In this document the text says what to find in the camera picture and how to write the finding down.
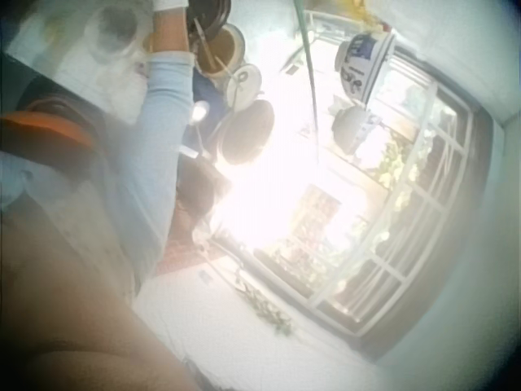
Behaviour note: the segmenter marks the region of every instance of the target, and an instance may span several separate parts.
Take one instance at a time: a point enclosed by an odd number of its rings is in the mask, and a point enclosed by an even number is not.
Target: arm
[[[161,259],[173,216],[177,159],[193,105],[194,56],[187,52],[184,8],[155,0],[151,75],[138,119],[120,157],[120,189],[109,208],[137,277],[145,279]]]

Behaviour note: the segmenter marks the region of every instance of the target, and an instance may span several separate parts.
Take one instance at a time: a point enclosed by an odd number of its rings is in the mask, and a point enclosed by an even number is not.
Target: skin
[[[156,13],[154,23],[155,51],[188,51],[184,10]],[[3,370],[9,367],[30,389],[197,389],[37,206],[15,204],[3,213],[1,234]]]

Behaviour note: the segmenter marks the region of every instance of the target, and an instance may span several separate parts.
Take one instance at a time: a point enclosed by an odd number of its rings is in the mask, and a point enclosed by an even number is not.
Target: light blue sleeve
[[[193,107],[194,56],[155,53],[138,127],[122,141],[109,213],[143,281],[163,256],[176,197],[177,160]]]
[[[151,57],[138,126],[118,139],[120,145],[109,148],[119,151],[116,164],[98,156],[91,165],[90,179],[104,200],[138,283],[154,271],[167,242],[179,147],[193,106],[194,61],[194,56],[185,52],[161,52]],[[52,168],[3,152],[0,184],[2,211],[24,191],[45,205],[73,190]]]

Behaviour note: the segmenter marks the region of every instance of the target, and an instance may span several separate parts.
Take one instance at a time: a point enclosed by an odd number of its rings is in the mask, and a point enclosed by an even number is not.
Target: white lid
[[[261,92],[261,86],[262,75],[258,67],[247,64],[237,69],[225,88],[228,106],[236,112],[249,108]]]

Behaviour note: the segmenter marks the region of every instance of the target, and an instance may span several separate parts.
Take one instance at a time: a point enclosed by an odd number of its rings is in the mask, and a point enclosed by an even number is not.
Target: white wall
[[[379,370],[355,354],[275,334],[208,265],[153,279],[136,311],[180,358],[239,391],[385,390]]]
[[[519,18],[506,1],[367,0],[369,10],[502,124],[521,107]]]
[[[521,122],[506,129],[497,192],[485,223],[438,301],[379,365],[396,390],[475,389],[519,335],[519,146]]]

